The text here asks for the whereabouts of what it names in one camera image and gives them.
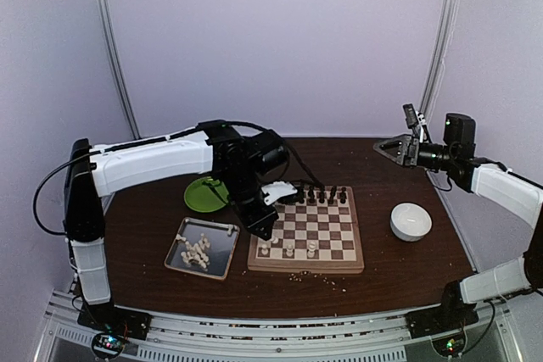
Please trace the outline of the metal tray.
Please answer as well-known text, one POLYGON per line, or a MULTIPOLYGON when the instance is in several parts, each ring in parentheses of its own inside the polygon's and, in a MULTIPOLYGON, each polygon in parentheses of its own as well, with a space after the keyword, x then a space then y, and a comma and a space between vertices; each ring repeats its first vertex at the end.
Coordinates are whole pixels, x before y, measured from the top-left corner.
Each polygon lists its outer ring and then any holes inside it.
POLYGON ((224 281, 237 245, 240 228, 186 217, 165 257, 167 269, 224 281))

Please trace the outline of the white chess bishop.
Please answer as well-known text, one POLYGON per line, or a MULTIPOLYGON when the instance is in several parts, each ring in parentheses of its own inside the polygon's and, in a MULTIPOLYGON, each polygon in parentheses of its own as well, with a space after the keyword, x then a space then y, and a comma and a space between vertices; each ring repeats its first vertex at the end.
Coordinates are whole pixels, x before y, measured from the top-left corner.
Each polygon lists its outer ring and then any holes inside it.
POLYGON ((286 248, 286 256, 290 259, 294 257, 294 245, 289 244, 286 248))

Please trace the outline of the white chess king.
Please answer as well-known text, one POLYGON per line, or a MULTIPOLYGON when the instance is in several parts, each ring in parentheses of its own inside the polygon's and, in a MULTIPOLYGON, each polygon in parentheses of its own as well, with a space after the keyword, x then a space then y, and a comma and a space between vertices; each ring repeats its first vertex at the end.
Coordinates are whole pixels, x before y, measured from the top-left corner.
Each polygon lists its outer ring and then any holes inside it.
POLYGON ((306 257, 308 259, 316 259, 317 258, 317 249, 318 249, 317 241, 309 241, 307 243, 306 249, 307 249, 306 257))

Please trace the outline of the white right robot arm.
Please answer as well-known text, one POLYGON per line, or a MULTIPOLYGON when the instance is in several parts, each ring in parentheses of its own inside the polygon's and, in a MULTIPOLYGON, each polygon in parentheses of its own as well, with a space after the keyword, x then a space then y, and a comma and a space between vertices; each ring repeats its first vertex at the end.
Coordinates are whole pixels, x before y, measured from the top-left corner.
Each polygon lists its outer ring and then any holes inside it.
POLYGON ((476 154, 476 122, 448 113, 442 142, 433 142, 422 112, 403 107, 408 133, 376 142, 375 151, 404 168, 445 174, 450 186, 473 196, 482 209, 449 209, 477 272, 448 283, 440 303, 412 311, 411 327, 450 330, 476 322, 475 307, 494 299, 542 292, 542 186, 497 159, 476 154))

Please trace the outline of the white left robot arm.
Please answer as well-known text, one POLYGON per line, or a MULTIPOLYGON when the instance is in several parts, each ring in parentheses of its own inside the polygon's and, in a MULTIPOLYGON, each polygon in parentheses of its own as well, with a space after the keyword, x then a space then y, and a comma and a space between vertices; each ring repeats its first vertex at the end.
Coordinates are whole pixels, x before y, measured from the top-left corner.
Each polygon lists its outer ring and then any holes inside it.
POLYGON ((81 285, 83 309, 103 331, 127 323, 115 307, 106 264, 106 219, 103 200, 134 188, 189 175, 209 175, 227 190, 227 203, 251 235, 270 240, 278 219, 275 203, 293 196, 288 181, 263 178, 291 159, 290 146, 274 130, 249 123, 253 136, 238 132, 240 123, 205 121, 175 133, 131 142, 92 145, 76 141, 70 158, 47 174, 32 198, 60 171, 64 179, 64 229, 81 285))

